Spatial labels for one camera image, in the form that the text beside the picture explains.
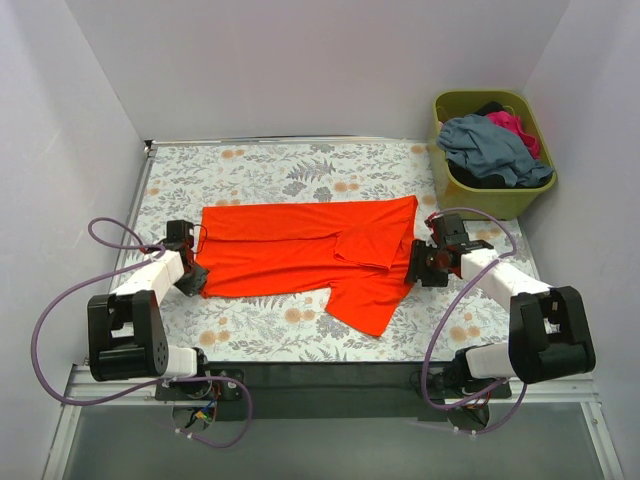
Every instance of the black cloth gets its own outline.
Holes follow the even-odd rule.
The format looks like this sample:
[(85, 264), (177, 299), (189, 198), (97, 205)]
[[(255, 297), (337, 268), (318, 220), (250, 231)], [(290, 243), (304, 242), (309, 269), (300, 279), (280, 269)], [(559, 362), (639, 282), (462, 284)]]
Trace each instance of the black cloth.
[(495, 113), (495, 112), (504, 112), (504, 107), (498, 102), (492, 101), (487, 103), (485, 106), (479, 108), (473, 113), (474, 115), (480, 115), (481, 117), (484, 117), (485, 115), (488, 115), (490, 113)]
[(461, 184), (471, 188), (508, 188), (504, 184), (504, 177), (502, 175), (489, 175), (488, 177), (478, 178), (475, 177), (466, 168), (459, 167), (453, 162), (447, 162), (449, 164), (449, 171), (453, 178), (458, 180)]

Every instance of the clothing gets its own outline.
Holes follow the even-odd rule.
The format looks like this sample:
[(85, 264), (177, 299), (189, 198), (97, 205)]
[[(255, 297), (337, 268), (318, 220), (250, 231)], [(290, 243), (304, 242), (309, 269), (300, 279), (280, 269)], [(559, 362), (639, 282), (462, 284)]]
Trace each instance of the clothing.
[(409, 293), (415, 197), (344, 203), (205, 207), (197, 262), (203, 297), (331, 287), (327, 312), (381, 335)]
[(504, 111), (504, 107), (500, 103), (491, 101), (491, 102), (487, 103), (486, 105), (480, 107), (475, 112), (473, 112), (473, 114), (474, 115), (480, 115), (481, 117), (484, 117), (484, 116), (486, 116), (486, 115), (488, 115), (490, 113), (503, 112), (503, 111)]
[(449, 165), (449, 171), (451, 172), (451, 175), (453, 175), (453, 178), (467, 187), (491, 189), (507, 188), (504, 184), (504, 177), (501, 175), (487, 175), (483, 178), (477, 178), (474, 177), (469, 170), (465, 170), (451, 161), (447, 162), (447, 164)]
[(538, 139), (533, 135), (528, 135), (522, 130), (522, 120), (508, 112), (489, 113), (487, 118), (499, 127), (506, 128), (512, 133), (520, 137), (522, 143), (529, 149), (529, 153), (533, 158), (540, 158), (540, 145)]
[(501, 175), (507, 187), (539, 187), (553, 169), (535, 160), (520, 137), (487, 117), (467, 115), (444, 124), (436, 140), (447, 160), (477, 178)]

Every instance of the gray cloth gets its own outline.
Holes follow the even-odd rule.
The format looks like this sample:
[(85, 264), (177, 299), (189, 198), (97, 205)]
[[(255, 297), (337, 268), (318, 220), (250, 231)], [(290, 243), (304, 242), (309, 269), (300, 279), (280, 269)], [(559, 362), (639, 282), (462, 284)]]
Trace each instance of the gray cloth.
[(473, 176), (500, 175), (507, 187), (539, 187), (553, 173), (531, 156), (515, 133), (478, 115), (449, 120), (436, 144), (447, 152), (447, 160)]

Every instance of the glass panel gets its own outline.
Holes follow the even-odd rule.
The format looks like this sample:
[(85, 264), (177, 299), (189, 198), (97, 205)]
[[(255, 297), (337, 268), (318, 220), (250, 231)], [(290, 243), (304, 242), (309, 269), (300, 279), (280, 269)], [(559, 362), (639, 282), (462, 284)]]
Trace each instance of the glass panel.
[[(508, 408), (494, 405), (493, 418)], [(216, 451), (174, 434), (171, 407), (88, 407), (64, 478), (603, 478), (579, 404), (525, 404), (475, 440), (410, 421), (256, 420), (241, 443)], [(220, 422), (205, 435), (225, 440), (239, 427)]]

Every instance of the pink cloth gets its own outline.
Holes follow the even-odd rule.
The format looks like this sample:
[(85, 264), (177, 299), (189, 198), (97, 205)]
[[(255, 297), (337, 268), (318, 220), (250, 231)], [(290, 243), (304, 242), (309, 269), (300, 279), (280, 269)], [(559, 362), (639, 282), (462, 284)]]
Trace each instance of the pink cloth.
[(540, 157), (540, 144), (538, 143), (538, 139), (533, 135), (524, 133), (520, 117), (514, 117), (509, 112), (494, 112), (487, 114), (487, 118), (499, 127), (506, 128), (510, 132), (518, 135), (522, 143), (529, 149), (529, 153), (533, 158)]

